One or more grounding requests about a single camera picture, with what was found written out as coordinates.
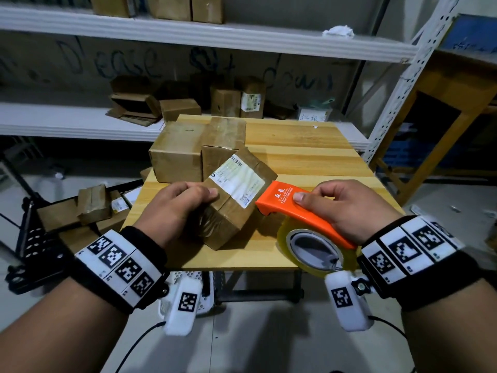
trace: hand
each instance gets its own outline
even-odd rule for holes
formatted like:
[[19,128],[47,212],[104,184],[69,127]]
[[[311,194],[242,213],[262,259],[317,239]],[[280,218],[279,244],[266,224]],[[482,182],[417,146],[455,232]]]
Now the hand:
[[217,189],[202,183],[170,184],[155,195],[133,226],[165,248],[181,234],[190,212],[218,195]]
[[311,193],[295,193],[293,200],[358,245],[402,217],[386,200],[359,181],[323,182]]

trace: orange tape dispenser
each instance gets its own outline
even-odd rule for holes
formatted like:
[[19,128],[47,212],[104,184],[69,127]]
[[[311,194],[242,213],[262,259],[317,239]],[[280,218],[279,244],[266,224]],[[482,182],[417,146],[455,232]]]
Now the orange tape dispenser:
[[357,268],[356,249],[333,227],[293,201],[296,192],[308,192],[291,184],[273,181],[255,202],[267,216],[278,212],[286,219],[278,230],[277,247],[299,268],[325,277],[337,270]]

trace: packing tape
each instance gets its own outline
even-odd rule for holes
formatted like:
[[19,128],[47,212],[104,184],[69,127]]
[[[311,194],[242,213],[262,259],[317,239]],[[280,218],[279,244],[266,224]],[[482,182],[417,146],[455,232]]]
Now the packing tape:
[[[305,231],[306,233],[312,234],[319,239],[325,238],[316,228],[305,224],[300,220],[296,220],[290,217],[286,217],[285,221],[282,223],[277,234],[277,248],[280,252],[291,260],[300,269],[314,275],[317,277],[325,277],[327,274],[333,272],[333,270],[316,269],[301,260],[297,259],[295,254],[292,253],[290,246],[288,245],[288,236],[292,235],[295,231]],[[333,244],[339,250],[339,260],[342,265],[342,269],[355,271],[358,268],[357,265],[357,250],[345,249],[341,246]]]

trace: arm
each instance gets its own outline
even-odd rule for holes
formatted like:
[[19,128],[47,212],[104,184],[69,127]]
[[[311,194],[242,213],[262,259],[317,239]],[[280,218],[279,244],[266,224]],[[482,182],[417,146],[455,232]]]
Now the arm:
[[[402,217],[358,181],[324,182],[312,194],[295,194],[294,200],[328,220],[358,245]],[[497,292],[481,279],[420,309],[403,312],[407,341],[417,371],[486,373],[497,370],[496,309]]]
[[[188,214],[216,196],[195,183],[171,184],[134,226],[165,248]],[[0,365],[11,373],[99,372],[127,321],[128,315],[68,278],[0,334]]]

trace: gray floor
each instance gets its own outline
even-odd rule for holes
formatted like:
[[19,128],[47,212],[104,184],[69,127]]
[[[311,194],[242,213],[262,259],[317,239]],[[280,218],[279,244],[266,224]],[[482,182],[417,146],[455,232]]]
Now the gray floor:
[[[131,177],[69,175],[64,181],[49,176],[27,175],[28,182],[47,200],[77,194],[79,188],[106,183],[114,185]],[[0,211],[20,223],[23,194],[9,181],[0,183]],[[497,188],[485,186],[424,185],[413,202],[433,214],[461,240],[475,246],[479,260],[494,264],[494,254],[483,243],[493,220],[484,209],[495,209]],[[450,206],[458,207],[455,213]],[[17,230],[0,219],[0,235],[15,246]],[[0,261],[0,275],[6,264]],[[250,272],[242,275],[238,288],[259,288],[291,282],[287,273]],[[389,327],[377,323],[361,333],[345,333],[328,302],[320,279],[304,275],[306,296],[298,305],[285,302],[230,303],[215,316],[197,319],[186,338],[166,337],[158,329],[147,335],[121,370],[139,372],[302,372],[399,373],[411,371],[406,341]],[[11,294],[0,281],[0,329],[29,309],[41,295]],[[395,300],[369,295],[374,315],[401,326]],[[114,372],[134,341],[160,319],[157,304],[137,310],[111,354],[103,372]]]

